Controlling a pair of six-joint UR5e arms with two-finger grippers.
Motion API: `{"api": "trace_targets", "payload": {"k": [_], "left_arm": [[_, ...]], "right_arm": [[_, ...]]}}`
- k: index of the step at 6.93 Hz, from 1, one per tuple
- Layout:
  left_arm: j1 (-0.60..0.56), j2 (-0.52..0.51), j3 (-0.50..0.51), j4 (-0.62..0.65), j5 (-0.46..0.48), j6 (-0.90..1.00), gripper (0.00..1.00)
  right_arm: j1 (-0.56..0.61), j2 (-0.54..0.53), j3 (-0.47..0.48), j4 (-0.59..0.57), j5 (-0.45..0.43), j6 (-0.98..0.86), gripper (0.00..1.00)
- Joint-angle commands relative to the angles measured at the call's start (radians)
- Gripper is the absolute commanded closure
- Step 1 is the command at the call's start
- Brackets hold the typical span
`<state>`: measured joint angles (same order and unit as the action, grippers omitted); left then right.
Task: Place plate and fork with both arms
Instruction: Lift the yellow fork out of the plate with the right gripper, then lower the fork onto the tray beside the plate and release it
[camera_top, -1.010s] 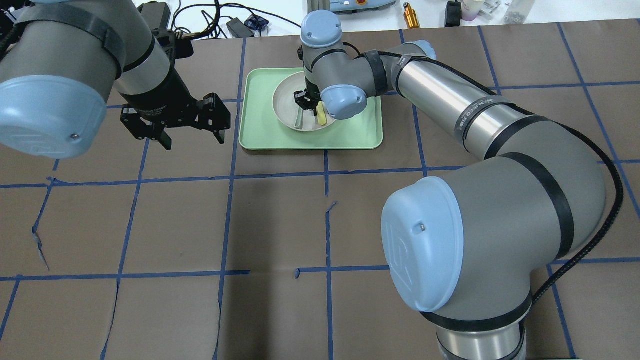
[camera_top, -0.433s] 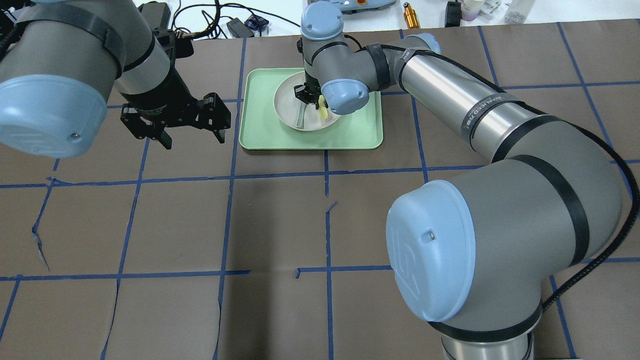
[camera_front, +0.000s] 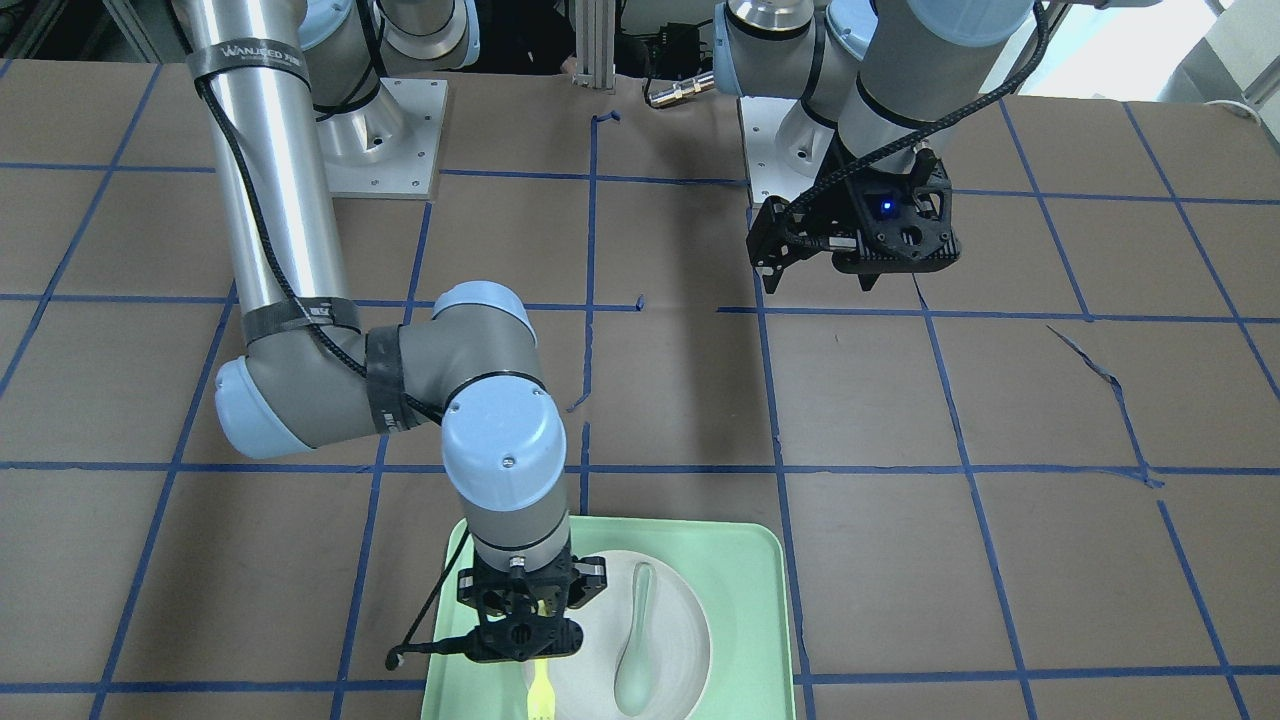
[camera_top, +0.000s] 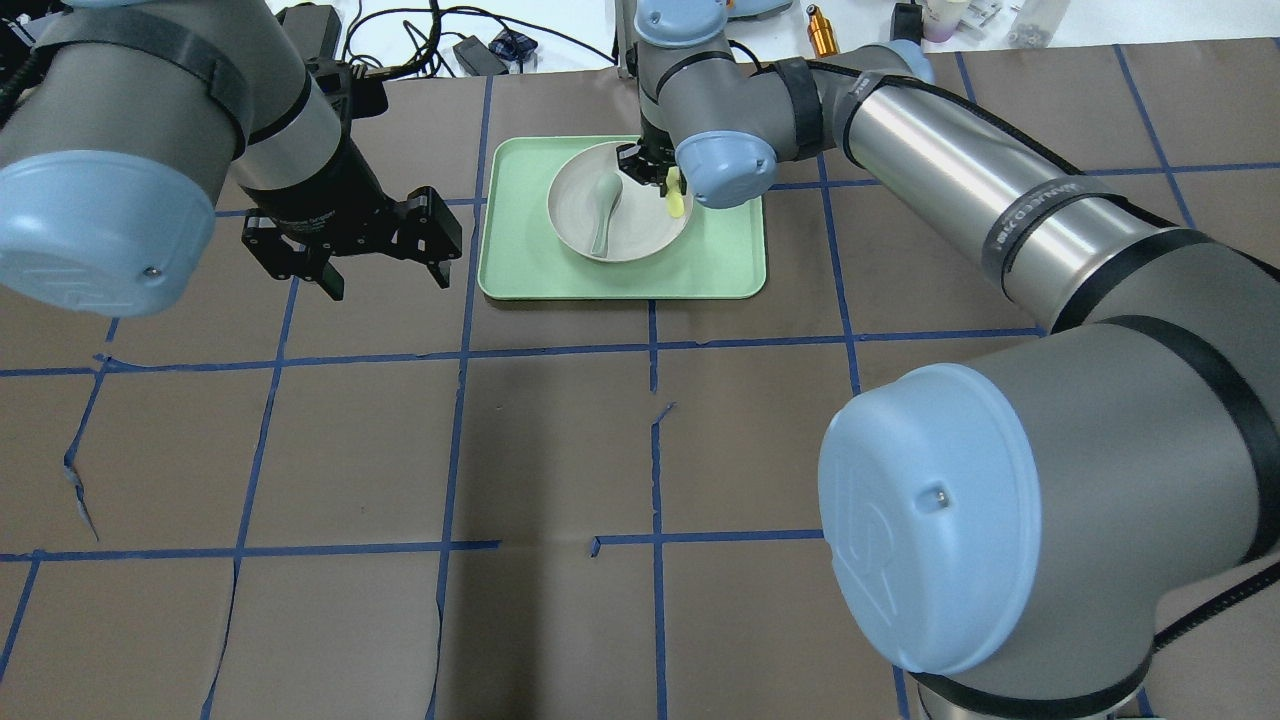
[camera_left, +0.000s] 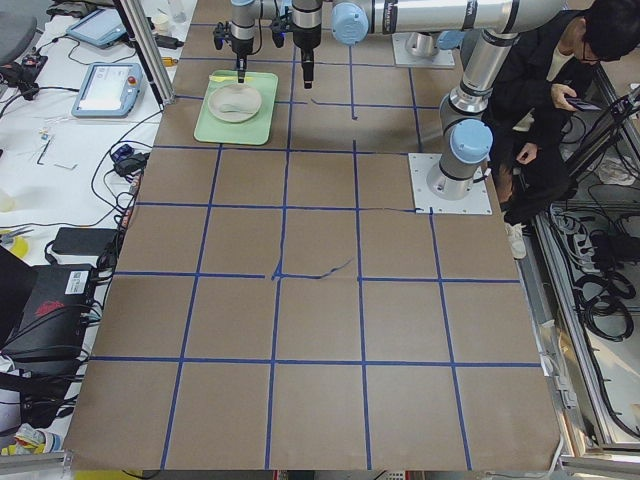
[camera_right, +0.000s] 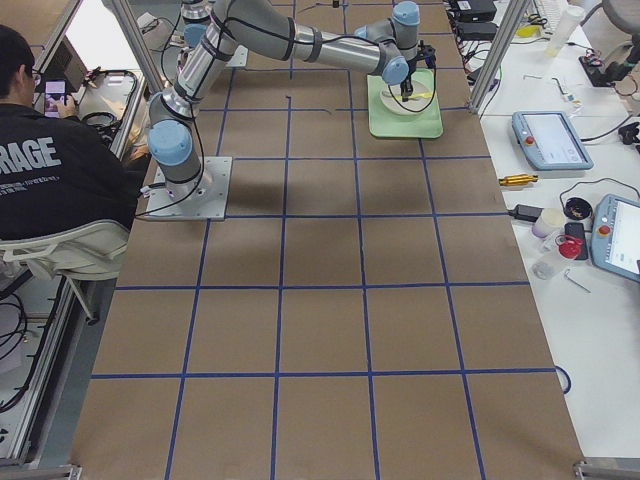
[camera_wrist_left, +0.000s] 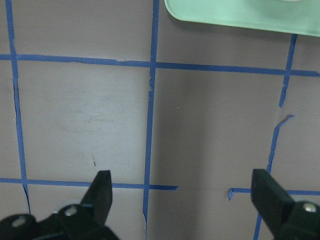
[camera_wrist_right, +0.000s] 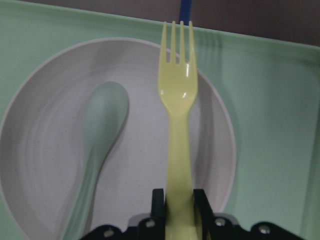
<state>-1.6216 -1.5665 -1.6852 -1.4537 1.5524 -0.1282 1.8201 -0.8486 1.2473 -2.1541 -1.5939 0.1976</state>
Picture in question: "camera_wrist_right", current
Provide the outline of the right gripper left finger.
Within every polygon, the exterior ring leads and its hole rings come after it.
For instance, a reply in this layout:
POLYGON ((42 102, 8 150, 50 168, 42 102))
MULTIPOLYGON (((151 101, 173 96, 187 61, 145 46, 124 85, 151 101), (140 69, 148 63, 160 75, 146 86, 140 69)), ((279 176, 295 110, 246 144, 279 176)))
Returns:
POLYGON ((165 195, 163 188, 152 190, 150 216, 162 222, 166 220, 165 195))

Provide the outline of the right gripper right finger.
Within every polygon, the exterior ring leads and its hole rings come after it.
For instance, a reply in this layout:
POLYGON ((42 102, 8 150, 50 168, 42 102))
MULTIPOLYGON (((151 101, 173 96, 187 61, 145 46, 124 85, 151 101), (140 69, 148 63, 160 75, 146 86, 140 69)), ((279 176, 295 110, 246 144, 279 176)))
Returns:
POLYGON ((203 189, 193 190, 195 228, 199 240, 213 240, 214 213, 203 189))

